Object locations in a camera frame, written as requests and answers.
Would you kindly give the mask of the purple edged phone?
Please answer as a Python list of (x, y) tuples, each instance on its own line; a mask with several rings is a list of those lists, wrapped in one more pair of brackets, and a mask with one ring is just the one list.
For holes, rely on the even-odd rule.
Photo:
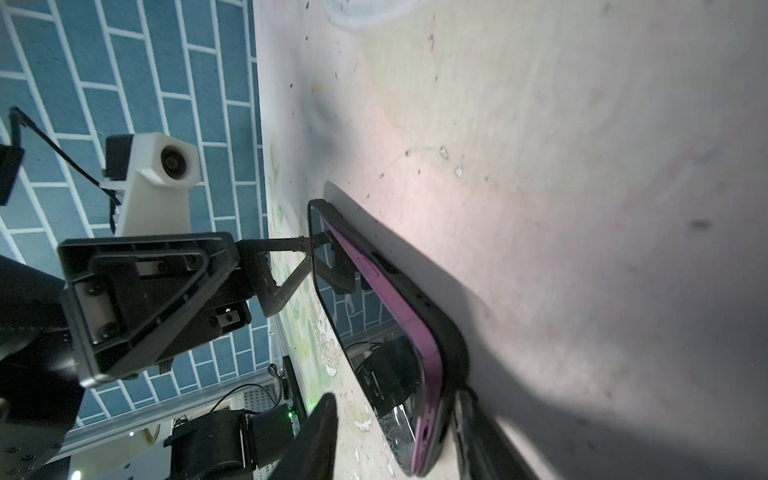
[(315, 206), (308, 224), (322, 308), (401, 469), (423, 476), (443, 387), (437, 342), (388, 278), (390, 267), (378, 265)]

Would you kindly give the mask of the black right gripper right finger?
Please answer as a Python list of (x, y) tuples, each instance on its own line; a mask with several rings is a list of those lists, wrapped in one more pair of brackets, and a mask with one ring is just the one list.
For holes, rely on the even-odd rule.
[(538, 479), (498, 425), (483, 412), (474, 391), (456, 391), (453, 418), (461, 479)]

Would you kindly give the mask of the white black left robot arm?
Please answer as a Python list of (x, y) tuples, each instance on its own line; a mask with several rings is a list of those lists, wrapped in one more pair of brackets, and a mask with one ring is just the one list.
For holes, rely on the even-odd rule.
[(58, 247), (62, 276), (1, 262), (1, 475), (27, 479), (74, 426), (87, 389), (168, 371), (181, 354), (249, 324), (248, 301), (279, 312), (309, 274), (283, 282), (275, 251), (310, 253), (317, 236), (236, 240), (195, 233), (197, 149), (160, 134), (113, 135), (102, 188), (119, 206), (111, 238)]

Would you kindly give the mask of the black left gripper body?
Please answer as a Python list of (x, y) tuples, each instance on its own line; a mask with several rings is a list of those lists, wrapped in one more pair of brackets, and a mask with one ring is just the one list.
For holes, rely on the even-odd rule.
[(248, 325), (240, 255), (227, 232), (75, 239), (57, 249), (80, 383), (131, 379)]

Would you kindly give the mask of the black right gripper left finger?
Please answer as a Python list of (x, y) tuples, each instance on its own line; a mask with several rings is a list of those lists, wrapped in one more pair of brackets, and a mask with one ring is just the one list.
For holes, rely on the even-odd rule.
[(269, 480), (329, 480), (334, 478), (338, 436), (337, 401), (325, 393), (273, 468)]

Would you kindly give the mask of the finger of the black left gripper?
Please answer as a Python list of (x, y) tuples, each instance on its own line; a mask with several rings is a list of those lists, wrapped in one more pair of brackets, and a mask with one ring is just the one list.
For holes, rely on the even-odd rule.
[(351, 293), (355, 289), (355, 268), (348, 261), (331, 265), (307, 255), (280, 285), (272, 275), (266, 252), (259, 252), (251, 261), (251, 285), (266, 318), (283, 310), (305, 278), (315, 274), (336, 293)]
[(237, 242), (240, 252), (314, 252), (332, 243), (327, 233), (290, 238), (244, 239)]

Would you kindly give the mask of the black phone case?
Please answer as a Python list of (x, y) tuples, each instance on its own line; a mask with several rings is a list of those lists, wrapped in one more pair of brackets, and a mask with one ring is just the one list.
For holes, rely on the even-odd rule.
[(415, 309), (437, 342), (443, 361), (443, 387), (441, 405), (435, 423), (436, 435), (433, 439), (433, 450), (430, 455), (430, 468), (425, 475), (417, 476), (424, 477), (439, 457), (449, 428), (455, 393), (468, 376), (469, 356), (465, 342), (458, 328), (431, 299), (404, 272), (391, 263), (380, 249), (355, 230), (335, 207), (326, 200), (315, 199), (309, 202), (307, 214), (312, 206), (329, 215), (333, 223), (339, 224), (343, 231), (351, 236), (355, 245), (362, 247), (366, 253), (375, 255), (378, 265), (390, 267), (391, 271), (387, 275), (388, 278), (394, 281), (397, 289), (404, 295), (407, 303)]

